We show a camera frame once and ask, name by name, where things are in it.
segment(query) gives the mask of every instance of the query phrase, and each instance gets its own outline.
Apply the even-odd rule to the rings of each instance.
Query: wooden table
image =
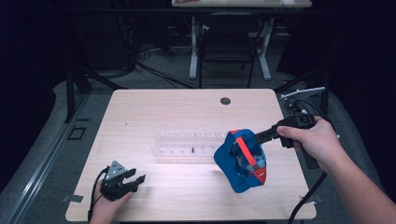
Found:
[[[229,105],[220,103],[228,97]],[[122,90],[108,105],[70,203],[69,221],[87,219],[92,185],[113,160],[136,175],[146,175],[119,221],[216,221],[288,219],[307,185],[293,149],[274,140],[262,145],[267,157],[264,186],[235,193],[212,157],[154,156],[155,133],[227,133],[264,131],[283,119],[272,90]],[[316,215],[313,204],[296,218]]]
[[[225,7],[241,8],[241,11],[249,11],[250,8],[257,7],[273,7],[273,8],[305,8],[311,7],[312,2],[310,0],[198,0],[185,3],[177,3],[176,0],[172,0],[173,7],[215,7],[217,10],[221,10]],[[264,80],[271,80],[270,70],[268,63],[265,59],[265,53],[268,48],[268,43],[271,38],[271,33],[274,26],[274,19],[269,20],[265,23],[262,31],[263,41],[262,48],[258,49],[259,62],[262,68],[262,77]],[[191,65],[190,65],[190,79],[196,79],[196,71],[198,66],[198,54],[197,54],[197,40],[196,36],[197,24],[195,17],[191,20]]]

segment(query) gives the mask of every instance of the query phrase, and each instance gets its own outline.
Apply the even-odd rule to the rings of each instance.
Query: human arm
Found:
[[[111,202],[107,198],[103,197],[100,188],[102,186],[102,181],[96,185],[95,189],[95,201],[92,212],[91,224],[109,224],[115,218],[119,209],[125,205],[131,198],[132,192],[128,192],[122,198]]]
[[[316,120],[317,124],[309,130],[278,127],[277,131],[299,141],[318,161],[354,223],[394,223],[395,203],[348,157],[332,125],[319,117]]]

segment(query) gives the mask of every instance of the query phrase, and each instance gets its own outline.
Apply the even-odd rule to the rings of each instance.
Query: human hand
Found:
[[[108,224],[111,223],[116,216],[119,209],[125,205],[131,198],[132,192],[128,192],[122,198],[111,202],[109,199],[103,197],[100,189],[103,180],[99,181],[95,189],[95,205],[91,218],[91,224]]]
[[[327,170],[326,166],[332,164],[340,152],[345,152],[332,128],[332,125],[321,117],[315,117],[317,124],[311,129],[297,129],[279,126],[276,131],[283,137],[294,139],[301,143],[312,157],[314,157],[320,168]],[[295,144],[296,150],[301,146]]]

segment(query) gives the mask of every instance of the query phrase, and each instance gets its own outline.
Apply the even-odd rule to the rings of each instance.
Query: chair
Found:
[[[202,88],[203,63],[250,63],[247,88],[253,73],[257,46],[264,24],[257,14],[212,13],[200,22],[202,31],[198,53],[199,88]]]

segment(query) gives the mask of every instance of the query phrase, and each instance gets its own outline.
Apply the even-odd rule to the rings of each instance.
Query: table leg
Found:
[[[191,63],[190,63],[190,79],[197,78],[197,64],[198,64],[198,54],[197,54],[197,30],[195,17],[191,19]]]
[[[268,22],[265,23],[264,40],[262,42],[262,48],[258,49],[260,66],[262,67],[262,75],[264,77],[264,80],[271,80],[270,70],[268,69],[268,63],[267,60],[265,59],[265,52],[267,51],[268,48],[268,43],[271,38],[273,26],[274,26],[274,18],[270,19]]]

